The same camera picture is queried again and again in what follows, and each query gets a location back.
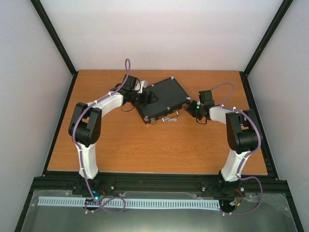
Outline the black poker set case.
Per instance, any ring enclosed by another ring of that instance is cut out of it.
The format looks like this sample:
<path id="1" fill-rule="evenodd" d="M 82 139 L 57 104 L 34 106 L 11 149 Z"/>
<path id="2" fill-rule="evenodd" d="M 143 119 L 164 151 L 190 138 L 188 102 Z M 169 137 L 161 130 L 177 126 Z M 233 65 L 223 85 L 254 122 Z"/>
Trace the black poker set case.
<path id="1" fill-rule="evenodd" d="M 142 90 L 145 100 L 135 105 L 145 124 L 155 124 L 170 114 L 178 112 L 191 98 L 175 77 L 152 84 Z"/>

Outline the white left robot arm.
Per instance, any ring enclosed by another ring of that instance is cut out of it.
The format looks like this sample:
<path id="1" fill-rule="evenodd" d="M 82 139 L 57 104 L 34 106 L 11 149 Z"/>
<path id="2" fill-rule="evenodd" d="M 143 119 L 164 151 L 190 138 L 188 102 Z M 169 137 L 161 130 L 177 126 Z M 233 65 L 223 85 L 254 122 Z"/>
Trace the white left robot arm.
<path id="1" fill-rule="evenodd" d="M 89 194 L 96 194 L 100 190 L 100 182 L 95 179 L 98 174 L 96 142 L 100 137 L 103 116 L 127 102 L 134 106 L 157 102 L 158 97 L 153 91 L 146 92 L 146 87 L 146 81 L 127 74 L 122 83 L 117 84 L 103 97 L 75 105 L 68 133 L 78 151 L 79 174 L 85 180 L 83 188 Z"/>

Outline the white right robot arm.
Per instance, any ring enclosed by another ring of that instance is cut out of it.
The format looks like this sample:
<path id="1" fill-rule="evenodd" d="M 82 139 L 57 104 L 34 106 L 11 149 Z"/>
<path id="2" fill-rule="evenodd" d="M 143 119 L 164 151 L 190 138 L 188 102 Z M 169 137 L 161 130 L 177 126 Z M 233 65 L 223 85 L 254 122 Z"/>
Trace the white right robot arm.
<path id="1" fill-rule="evenodd" d="M 254 110 L 240 110 L 227 107 L 224 103 L 216 105 L 212 91 L 199 92 L 199 101 L 188 104 L 186 111 L 199 123 L 202 119 L 216 121 L 226 126 L 227 143 L 230 151 L 224 167 L 218 173 L 216 191 L 222 196 L 230 194 L 239 187 L 243 168 L 262 144 L 262 135 Z"/>

